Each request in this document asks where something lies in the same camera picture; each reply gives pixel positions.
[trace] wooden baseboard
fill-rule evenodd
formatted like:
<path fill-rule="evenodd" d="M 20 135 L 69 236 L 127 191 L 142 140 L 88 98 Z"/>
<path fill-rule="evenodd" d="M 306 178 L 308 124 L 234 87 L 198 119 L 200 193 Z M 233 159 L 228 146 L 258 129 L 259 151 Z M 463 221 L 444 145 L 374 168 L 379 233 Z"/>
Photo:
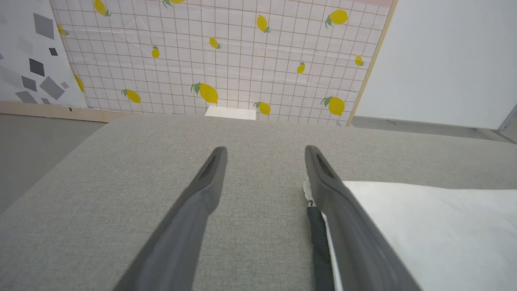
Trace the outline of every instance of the wooden baseboard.
<path fill-rule="evenodd" d="M 115 119 L 133 116 L 137 114 L 125 112 L 110 112 L 83 108 L 61 107 L 59 105 L 27 104 L 20 102 L 0 102 L 0 113 L 26 115 L 37 117 L 50 117 L 61 119 L 74 119 L 96 122 L 110 122 Z"/>

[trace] wooden frame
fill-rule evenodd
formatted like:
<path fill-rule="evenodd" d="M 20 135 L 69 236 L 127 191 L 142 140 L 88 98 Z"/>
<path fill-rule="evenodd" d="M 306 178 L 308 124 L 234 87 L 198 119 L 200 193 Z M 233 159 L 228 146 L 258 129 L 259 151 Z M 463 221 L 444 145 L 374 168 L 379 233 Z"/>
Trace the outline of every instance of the wooden frame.
<path fill-rule="evenodd" d="M 375 61 L 377 60 L 377 56 L 379 55 L 381 46 L 383 45 L 384 38 L 386 37 L 386 33 L 388 32 L 388 27 L 391 22 L 391 18 L 393 18 L 393 13 L 395 12 L 395 8 L 397 7 L 398 2 L 399 2 L 399 0 L 393 0 L 393 3 L 391 4 L 391 8 L 389 9 L 389 12 L 388 12 L 388 17 L 386 18 L 386 23 L 384 24 L 383 32 L 381 33 L 381 37 L 379 38 L 379 43 L 378 43 L 377 47 L 375 48 L 375 52 L 373 53 L 372 63 L 370 64 L 370 67 L 368 68 L 368 71 L 366 72 L 366 76 L 364 77 L 364 81 L 362 83 L 361 89 L 359 90 L 359 94 L 357 95 L 357 100 L 354 103 L 354 108 L 352 109 L 352 112 L 350 113 L 350 118 L 348 119 L 346 126 L 350 126 L 352 124 L 352 119 L 354 118 L 355 111 L 357 110 L 357 106 L 359 106 L 359 102 L 361 101 L 361 96 L 364 92 L 364 88 L 366 88 L 366 84 L 368 83 L 370 74 L 372 73 L 373 66 L 375 65 Z"/>
<path fill-rule="evenodd" d="M 125 112 L 111 112 L 94 109 L 62 107 L 60 105 L 28 104 L 21 102 L 0 102 L 0 113 L 106 123 L 115 119 L 138 115 Z"/>

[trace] gray floor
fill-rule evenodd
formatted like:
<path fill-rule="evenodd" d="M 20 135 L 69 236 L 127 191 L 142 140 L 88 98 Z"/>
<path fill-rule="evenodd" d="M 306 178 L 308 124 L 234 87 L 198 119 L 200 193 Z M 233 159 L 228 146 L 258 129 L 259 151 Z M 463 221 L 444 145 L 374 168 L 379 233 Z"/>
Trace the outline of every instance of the gray floor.
<path fill-rule="evenodd" d="M 104 123 L 0 114 L 0 214 Z M 354 127 L 507 142 L 489 130 L 355 117 Z"/>
<path fill-rule="evenodd" d="M 103 125 L 0 114 L 0 214 Z"/>

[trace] gray diamond shape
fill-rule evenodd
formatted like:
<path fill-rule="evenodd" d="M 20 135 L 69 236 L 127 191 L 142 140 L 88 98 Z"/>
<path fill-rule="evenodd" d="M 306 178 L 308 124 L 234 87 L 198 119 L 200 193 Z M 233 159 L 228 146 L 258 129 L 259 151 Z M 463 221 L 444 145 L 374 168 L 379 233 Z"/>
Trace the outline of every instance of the gray diamond shape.
<path fill-rule="evenodd" d="M 56 100 L 65 92 L 65 90 L 61 89 L 50 77 L 47 77 L 39 87 Z"/>
<path fill-rule="evenodd" d="M 20 100 L 23 103 L 36 103 L 37 104 L 36 100 L 34 100 L 32 95 L 28 91 L 18 92 L 18 93 L 16 93 L 16 95 L 18 95 L 18 97 L 20 98 Z"/>
<path fill-rule="evenodd" d="M 36 33 L 54 39 L 54 21 L 37 13 L 34 14 L 34 27 Z"/>
<path fill-rule="evenodd" d="M 27 77 L 22 76 L 22 82 L 25 88 L 31 89 L 34 92 L 38 91 L 38 89 L 36 88 L 36 81 L 34 81 L 33 79 L 29 79 Z"/>
<path fill-rule="evenodd" d="M 45 70 L 43 69 L 42 63 L 29 59 L 29 66 L 31 67 L 31 72 L 45 77 Z"/>
<path fill-rule="evenodd" d="M 17 48 L 21 50 L 22 52 L 31 55 L 33 50 L 33 45 L 30 41 L 26 40 L 23 37 L 18 38 L 18 46 Z"/>
<path fill-rule="evenodd" d="M 17 72 L 0 65 L 0 80 L 9 83 L 16 88 L 23 87 L 20 75 Z"/>

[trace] lemon leaf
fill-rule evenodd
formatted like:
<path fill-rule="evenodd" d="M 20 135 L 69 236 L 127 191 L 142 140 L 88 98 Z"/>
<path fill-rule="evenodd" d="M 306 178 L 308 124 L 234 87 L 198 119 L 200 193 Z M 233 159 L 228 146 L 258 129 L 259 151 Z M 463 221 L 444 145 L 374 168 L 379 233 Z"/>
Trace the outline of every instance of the lemon leaf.
<path fill-rule="evenodd" d="M 194 91 L 195 91 L 195 93 L 196 93 L 196 94 L 198 94 L 198 93 L 199 93 L 199 90 L 201 90 L 201 83 L 197 83 L 197 84 L 195 85 L 195 87 L 194 87 Z"/>
<path fill-rule="evenodd" d="M 327 27 L 327 24 L 332 26 L 332 19 L 330 19 L 330 15 L 327 17 L 327 21 L 325 21 L 325 27 Z"/>
<path fill-rule="evenodd" d="M 330 101 L 332 100 L 332 96 L 327 97 L 327 98 L 325 98 L 325 99 L 323 99 L 323 100 L 325 101 L 325 102 L 324 102 L 325 107 L 327 107 L 327 105 L 328 105 L 328 104 L 330 103 Z"/>

